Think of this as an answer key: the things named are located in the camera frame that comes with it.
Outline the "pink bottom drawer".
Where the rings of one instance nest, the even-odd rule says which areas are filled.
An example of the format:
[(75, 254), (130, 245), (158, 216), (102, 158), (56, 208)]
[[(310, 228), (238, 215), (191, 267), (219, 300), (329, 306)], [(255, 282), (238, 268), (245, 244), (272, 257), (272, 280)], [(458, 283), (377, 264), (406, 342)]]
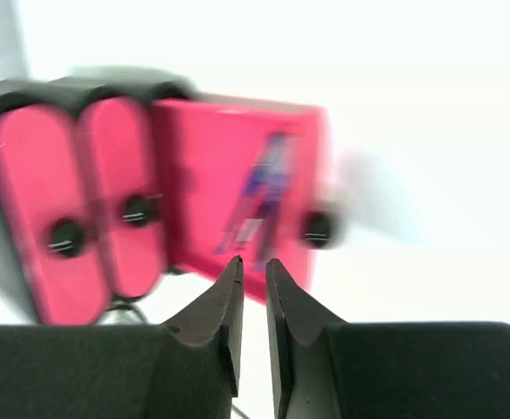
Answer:
[(245, 291), (265, 299), (265, 266), (254, 271), (258, 234), (245, 251), (213, 252), (241, 196), (248, 172), (271, 133), (293, 137), (293, 172), (279, 207), (274, 251), (303, 288), (311, 284), (313, 250), (301, 240), (305, 214), (318, 200), (327, 120), (316, 106), (216, 97), (158, 100), (152, 109), (170, 263), (217, 277), (234, 256), (244, 261)]

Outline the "black drawer cabinet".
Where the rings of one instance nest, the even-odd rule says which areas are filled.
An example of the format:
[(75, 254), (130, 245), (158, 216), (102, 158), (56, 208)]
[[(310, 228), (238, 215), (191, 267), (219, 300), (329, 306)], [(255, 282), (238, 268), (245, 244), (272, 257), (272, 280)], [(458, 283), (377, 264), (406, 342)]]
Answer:
[(100, 69), (0, 82), (0, 295), (46, 325), (142, 323), (170, 267), (154, 104), (184, 78)]

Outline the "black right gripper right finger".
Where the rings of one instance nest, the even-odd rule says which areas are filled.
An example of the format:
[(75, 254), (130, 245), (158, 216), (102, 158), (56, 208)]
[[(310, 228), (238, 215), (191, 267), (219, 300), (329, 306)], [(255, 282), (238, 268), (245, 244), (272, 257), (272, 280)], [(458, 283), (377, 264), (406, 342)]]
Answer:
[(349, 323), (265, 268), (278, 418), (510, 418), (510, 324)]

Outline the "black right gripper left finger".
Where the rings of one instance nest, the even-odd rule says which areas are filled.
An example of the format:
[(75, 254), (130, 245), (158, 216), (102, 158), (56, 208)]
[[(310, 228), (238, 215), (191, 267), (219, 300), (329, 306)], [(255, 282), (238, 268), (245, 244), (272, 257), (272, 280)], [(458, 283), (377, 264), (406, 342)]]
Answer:
[(244, 264), (160, 325), (0, 326), (0, 418), (227, 418)]

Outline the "blue pen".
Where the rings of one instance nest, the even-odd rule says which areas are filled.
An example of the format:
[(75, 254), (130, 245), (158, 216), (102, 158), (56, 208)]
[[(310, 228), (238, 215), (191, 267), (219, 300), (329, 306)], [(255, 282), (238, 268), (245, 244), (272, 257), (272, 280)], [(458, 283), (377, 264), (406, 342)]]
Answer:
[(265, 202), (280, 202), (289, 186), (293, 172), (293, 137), (271, 133), (260, 155), (248, 172), (241, 197), (263, 195)]

